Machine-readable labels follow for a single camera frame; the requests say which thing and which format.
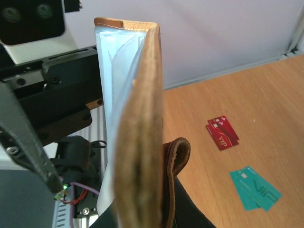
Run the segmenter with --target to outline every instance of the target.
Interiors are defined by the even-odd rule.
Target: teal card
[[[275,189],[270,183],[262,178],[250,166],[238,171],[235,185],[241,188],[241,191],[246,193],[265,211],[270,208],[282,197],[282,194]]]
[[[240,186],[238,186],[238,180],[242,171],[243,170],[230,172],[230,176],[234,186],[237,189],[237,193],[243,203],[245,210],[253,210],[253,209],[261,208],[253,199],[251,199],[245,192],[242,191]]]

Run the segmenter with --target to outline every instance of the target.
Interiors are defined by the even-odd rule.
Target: wooden surface
[[[239,145],[219,151],[205,126],[226,115]],[[304,56],[164,92],[164,141],[186,137],[178,176],[218,228],[304,228]],[[229,172],[251,166],[282,193],[245,211]]]

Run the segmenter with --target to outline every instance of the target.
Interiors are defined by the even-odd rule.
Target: camera lens
[[[41,4],[37,7],[38,15],[43,19],[48,19],[53,16],[52,9],[47,4]]]
[[[21,20],[19,11],[13,7],[8,7],[2,10],[2,17],[11,23],[16,23]]]

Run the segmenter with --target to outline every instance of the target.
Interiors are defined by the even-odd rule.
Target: white panel
[[[46,42],[52,45],[46,50],[41,45],[33,50],[16,49],[12,54],[15,59],[63,52],[72,49],[74,42],[78,48],[95,44],[95,17],[155,21],[161,24],[165,86],[177,86],[212,72],[284,53],[304,3],[303,0],[81,2],[81,12],[66,14],[72,42],[65,36]]]

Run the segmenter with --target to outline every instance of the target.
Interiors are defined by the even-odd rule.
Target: card
[[[245,208],[245,210],[254,210],[257,208],[261,208],[253,199],[251,199],[245,192],[242,191],[242,189],[238,186],[238,180],[239,180],[239,176],[241,175],[241,173],[239,173],[239,171],[242,170],[237,170],[237,171],[233,171],[230,172],[230,176],[231,179],[233,181],[234,186],[237,189],[237,193],[238,196],[240,197],[243,206]]]
[[[213,141],[218,146],[218,149],[220,151],[225,150],[227,148],[230,148],[232,146],[238,145],[238,142],[236,140],[231,140],[227,135],[225,135],[219,128],[217,128],[217,125],[210,124],[206,126],[207,130],[209,131]]]
[[[245,169],[238,172],[240,175],[235,176],[237,179],[236,185],[265,211],[269,211],[282,197],[282,194],[277,189],[251,167],[247,166]]]
[[[231,140],[239,140],[239,137],[238,135],[236,134],[236,132],[234,131],[234,129],[232,128],[229,120],[227,119],[226,116],[220,116],[220,117],[217,117],[217,118],[214,118],[214,119],[211,119],[211,120],[208,120],[208,123],[209,124],[217,124],[218,128],[221,129],[221,131],[229,136],[229,138]]]

